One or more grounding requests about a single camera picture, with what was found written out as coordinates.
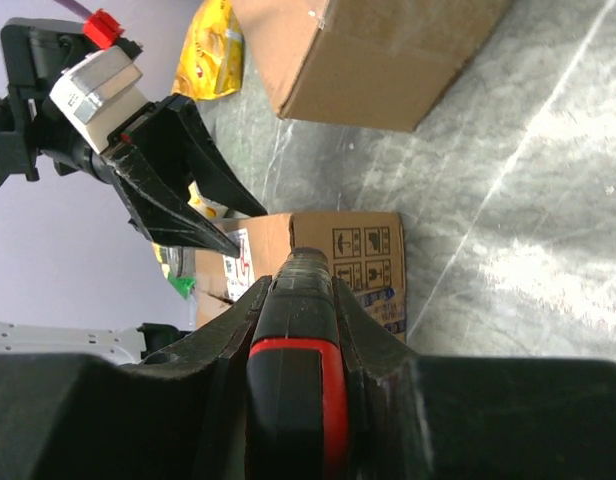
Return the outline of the red black box cutter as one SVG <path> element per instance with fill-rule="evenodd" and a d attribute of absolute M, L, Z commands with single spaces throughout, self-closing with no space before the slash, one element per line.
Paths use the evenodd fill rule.
<path fill-rule="evenodd" d="M 284 289 L 275 277 L 246 365 L 250 479 L 342 479 L 348 399 L 335 296 Z"/>

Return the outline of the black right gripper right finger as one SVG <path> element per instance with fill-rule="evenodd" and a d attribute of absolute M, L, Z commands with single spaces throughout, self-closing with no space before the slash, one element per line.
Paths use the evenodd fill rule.
<path fill-rule="evenodd" d="M 616 479 L 616 363 L 420 354 L 335 280 L 352 479 Z"/>

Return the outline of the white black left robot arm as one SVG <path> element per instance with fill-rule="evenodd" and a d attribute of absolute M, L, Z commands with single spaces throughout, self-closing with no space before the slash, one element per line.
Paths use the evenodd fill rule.
<path fill-rule="evenodd" d="M 89 176 L 13 176 L 0 188 L 0 348 L 98 350 L 121 361 L 145 324 L 195 329 L 113 189 Z"/>

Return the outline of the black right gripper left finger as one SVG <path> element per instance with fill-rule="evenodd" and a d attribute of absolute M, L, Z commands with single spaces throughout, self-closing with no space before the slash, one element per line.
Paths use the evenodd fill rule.
<path fill-rule="evenodd" d="M 0 479 L 241 479 L 245 365 L 270 278 L 140 364 L 0 355 Z"/>

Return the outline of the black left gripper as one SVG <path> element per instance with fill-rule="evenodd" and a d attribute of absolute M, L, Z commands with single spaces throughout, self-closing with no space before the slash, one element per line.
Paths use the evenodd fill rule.
<path fill-rule="evenodd" d="M 110 17 L 83 24 L 12 18 L 0 31 L 0 42 L 8 80 L 7 96 L 0 98 L 0 185 L 11 175 L 37 181 L 36 161 L 42 153 L 51 156 L 61 175 L 88 169 L 92 148 L 54 105 L 51 88 L 63 69 L 88 54 L 118 46 L 134 60 L 143 47 Z M 173 119 L 200 194 L 250 217 L 266 215 L 219 151 L 195 102 L 172 94 L 160 106 Z M 124 144 L 111 150 L 105 166 L 131 222 L 151 242 L 239 255 L 239 247 L 167 186 L 137 147 Z"/>

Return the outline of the labelled cardboard express box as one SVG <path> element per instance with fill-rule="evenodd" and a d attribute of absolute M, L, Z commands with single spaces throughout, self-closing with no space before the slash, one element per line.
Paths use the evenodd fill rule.
<path fill-rule="evenodd" d="M 261 277 L 280 277 L 284 289 L 321 290 L 336 277 L 368 315 L 405 340 L 404 232 L 398 214 L 304 211 L 223 219 L 218 227 L 240 253 L 233 258 L 196 251 L 197 326 L 224 313 Z"/>

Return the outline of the plain taped cardboard box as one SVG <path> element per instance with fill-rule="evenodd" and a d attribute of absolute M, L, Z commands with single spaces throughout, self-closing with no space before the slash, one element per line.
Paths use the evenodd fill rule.
<path fill-rule="evenodd" d="M 409 132 L 489 39 L 508 1 L 236 1 L 280 119 Z"/>

